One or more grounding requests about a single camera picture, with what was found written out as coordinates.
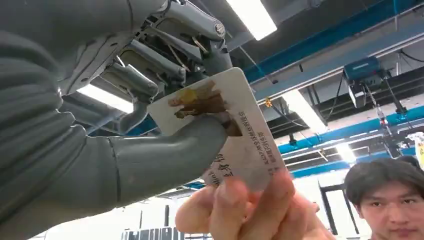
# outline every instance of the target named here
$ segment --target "blue ceiling beam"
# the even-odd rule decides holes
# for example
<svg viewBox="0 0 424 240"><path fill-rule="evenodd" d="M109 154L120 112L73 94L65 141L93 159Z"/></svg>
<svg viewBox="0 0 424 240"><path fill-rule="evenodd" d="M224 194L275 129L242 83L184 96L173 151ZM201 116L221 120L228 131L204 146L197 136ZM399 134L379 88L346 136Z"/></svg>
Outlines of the blue ceiling beam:
<svg viewBox="0 0 424 240"><path fill-rule="evenodd" d="M399 13L412 8L414 5L422 2L421 0L402 0L396 4ZM328 48L343 39L354 36L357 33L365 31L395 15L393 0L382 0L377 4L360 12L347 20L319 32L273 56L259 62L256 66L244 69L244 74L249 83L261 79L265 75L271 74L281 68L294 62L302 60L312 54L315 54L325 48Z"/></svg>
<svg viewBox="0 0 424 240"><path fill-rule="evenodd" d="M409 121L415 121L424 118L424 106L412 108L408 110L407 119L402 117L400 114L394 113L387 116L387 121L390 126L397 126L404 124ZM369 133L371 131L379 130L380 120L378 118L361 122L352 126L347 126L334 131L326 132L320 136L308 137L297 141L296 146L290 144L284 144L278 146L278 150L281 154L288 154L293 151L300 149L311 148L313 146L323 144L329 141L335 141L340 139L347 139L352 136L356 136L363 133Z"/></svg>
<svg viewBox="0 0 424 240"><path fill-rule="evenodd" d="M404 156L414 156L415 155L415 148L414 147L402 149L401 151L402 151L402 154ZM377 153L374 153L374 154L371 154L371 155L360 156L356 159L356 162L357 163L368 163L368 162L372 162L372 161L374 161L376 159L380 159L380 158L390 158L390 156L387 152L382 151L382 152L377 152ZM312 166L312 167L308 167L308 168L303 168L303 169L291 171L291 174L296 179L296 178L303 178L303 177L308 177L308 176L312 176L312 175L319 175L319 174L328 173L328 172L331 172L331 171L337 171L337 170L343 170L343 169L349 169L349 168L350 168L349 163L347 163L345 161L335 161L335 162L330 162L330 163L319 165L319 166Z"/></svg>

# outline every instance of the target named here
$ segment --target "black hair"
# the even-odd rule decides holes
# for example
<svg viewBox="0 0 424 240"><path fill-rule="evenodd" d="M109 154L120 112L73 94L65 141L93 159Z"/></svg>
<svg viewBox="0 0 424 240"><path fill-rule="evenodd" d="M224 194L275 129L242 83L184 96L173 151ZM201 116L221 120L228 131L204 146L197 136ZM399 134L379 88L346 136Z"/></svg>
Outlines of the black hair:
<svg viewBox="0 0 424 240"><path fill-rule="evenodd" d="M421 170L392 158L354 165L344 179L344 187L349 201L359 206L366 195L391 182L413 188L424 198L424 174Z"/></svg>
<svg viewBox="0 0 424 240"><path fill-rule="evenodd" d="M409 163L409 164L411 164L412 166L416 167L417 169L419 169L421 171L420 163L413 156L400 156L400 157L396 158L396 160L400 160L400 161L404 161L405 163Z"/></svg>

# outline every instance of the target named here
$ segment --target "yellow object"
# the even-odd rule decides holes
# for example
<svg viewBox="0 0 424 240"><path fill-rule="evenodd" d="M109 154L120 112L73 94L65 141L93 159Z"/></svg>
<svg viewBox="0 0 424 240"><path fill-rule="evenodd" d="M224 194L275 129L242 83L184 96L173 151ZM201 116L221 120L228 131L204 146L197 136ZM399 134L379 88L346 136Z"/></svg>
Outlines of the yellow object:
<svg viewBox="0 0 424 240"><path fill-rule="evenodd" d="M266 106L267 108L270 108L270 107L272 107L272 106L273 106L273 103L271 102L271 100L270 100L270 98L269 98L269 97L267 97L267 98L265 99L265 106Z"/></svg>
<svg viewBox="0 0 424 240"><path fill-rule="evenodd" d="M424 169L424 132L415 132L408 135L415 142L415 155L419 165Z"/></svg>
<svg viewBox="0 0 424 240"><path fill-rule="evenodd" d="M182 104L190 104L198 99L198 95L195 90L186 88L178 94L178 98Z"/></svg>
<svg viewBox="0 0 424 240"><path fill-rule="evenodd" d="M417 144L418 149L416 150L416 157L418 158L419 164L424 166L424 143L420 142Z"/></svg>

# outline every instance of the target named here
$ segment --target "printed image on card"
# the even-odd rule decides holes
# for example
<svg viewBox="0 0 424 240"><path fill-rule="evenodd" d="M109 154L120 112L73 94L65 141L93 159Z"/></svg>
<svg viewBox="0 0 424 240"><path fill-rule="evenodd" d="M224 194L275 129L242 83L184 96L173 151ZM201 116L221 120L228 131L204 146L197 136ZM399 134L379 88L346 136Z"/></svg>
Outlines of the printed image on card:
<svg viewBox="0 0 424 240"><path fill-rule="evenodd" d="M201 116L219 120L228 139L202 176L206 184L219 185L224 177L237 176L252 191L263 190L276 170L286 168L239 68L196 82L147 109L165 136L175 134Z"/></svg>

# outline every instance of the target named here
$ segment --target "fluorescent light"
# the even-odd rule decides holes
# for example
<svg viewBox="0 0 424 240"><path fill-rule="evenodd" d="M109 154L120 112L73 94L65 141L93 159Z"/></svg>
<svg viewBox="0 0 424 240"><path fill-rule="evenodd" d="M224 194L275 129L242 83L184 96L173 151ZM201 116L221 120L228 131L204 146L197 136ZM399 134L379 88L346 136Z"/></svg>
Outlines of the fluorescent light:
<svg viewBox="0 0 424 240"><path fill-rule="evenodd" d="M340 154L343 161L347 163L354 163L357 160L354 152L351 150L347 143L340 143L335 146L338 154Z"/></svg>
<svg viewBox="0 0 424 240"><path fill-rule="evenodd" d="M315 133L327 131L327 126L298 90L286 92L282 97L287 102L288 108L296 112Z"/></svg>
<svg viewBox="0 0 424 240"><path fill-rule="evenodd" d="M226 0L256 40L277 30L261 0Z"/></svg>
<svg viewBox="0 0 424 240"><path fill-rule="evenodd" d="M106 105L109 105L115 109L121 110L124 113L130 114L133 112L133 104L129 101L126 101L118 96L113 95L110 92L102 90L96 86L88 84L85 87L82 87L77 90L80 94L84 94L87 97L95 99L99 102L102 102Z"/></svg>

